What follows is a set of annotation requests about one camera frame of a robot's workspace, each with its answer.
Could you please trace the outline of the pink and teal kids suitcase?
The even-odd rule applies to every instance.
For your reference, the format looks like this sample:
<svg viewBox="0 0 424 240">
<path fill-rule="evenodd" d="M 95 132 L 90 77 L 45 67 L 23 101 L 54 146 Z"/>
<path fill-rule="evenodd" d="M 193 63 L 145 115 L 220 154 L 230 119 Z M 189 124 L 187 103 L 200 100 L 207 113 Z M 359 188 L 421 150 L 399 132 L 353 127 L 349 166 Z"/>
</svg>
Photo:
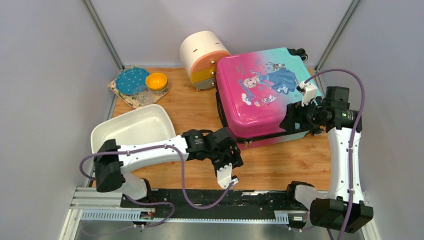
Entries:
<svg viewBox="0 0 424 240">
<path fill-rule="evenodd" d="M 311 75 L 303 48 L 274 48 L 223 57 L 216 69 L 216 104 L 223 127 L 240 149 L 257 148 L 319 136 L 321 127 L 280 128 L 287 105 L 302 100 L 296 87 Z"/>
</svg>

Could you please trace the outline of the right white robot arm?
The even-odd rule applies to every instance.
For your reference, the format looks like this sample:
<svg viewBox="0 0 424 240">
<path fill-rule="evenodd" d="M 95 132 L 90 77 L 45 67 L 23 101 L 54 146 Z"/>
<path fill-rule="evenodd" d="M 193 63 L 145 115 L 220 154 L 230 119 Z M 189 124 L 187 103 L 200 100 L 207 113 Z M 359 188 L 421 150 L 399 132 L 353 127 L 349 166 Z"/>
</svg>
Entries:
<svg viewBox="0 0 424 240">
<path fill-rule="evenodd" d="M 324 97 L 317 88 L 297 87 L 302 100 L 287 105 L 280 124 L 284 130 L 325 130 L 331 150 L 331 180 L 327 195 L 309 183 L 292 181 L 286 188 L 285 203 L 293 210 L 305 207 L 313 226 L 355 233 L 374 217 L 365 204 L 359 175 L 359 145 L 362 117 L 352 110 L 347 87 L 330 86 Z"/>
</svg>

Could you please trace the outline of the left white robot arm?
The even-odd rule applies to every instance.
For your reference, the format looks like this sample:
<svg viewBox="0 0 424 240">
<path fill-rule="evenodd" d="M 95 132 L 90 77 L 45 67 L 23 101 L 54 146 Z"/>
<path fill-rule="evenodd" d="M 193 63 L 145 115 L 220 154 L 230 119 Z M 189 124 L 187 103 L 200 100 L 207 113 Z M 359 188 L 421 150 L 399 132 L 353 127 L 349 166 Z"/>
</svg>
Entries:
<svg viewBox="0 0 424 240">
<path fill-rule="evenodd" d="M 232 173 L 244 163 L 237 139 L 228 128 L 217 131 L 190 129 L 170 139 L 141 145 L 118 145 L 114 138 L 106 140 L 93 157 L 96 190 L 119 192 L 148 207 L 153 194 L 146 180 L 133 171 L 152 165 L 209 159 L 222 189 L 231 189 L 239 179 Z"/>
</svg>

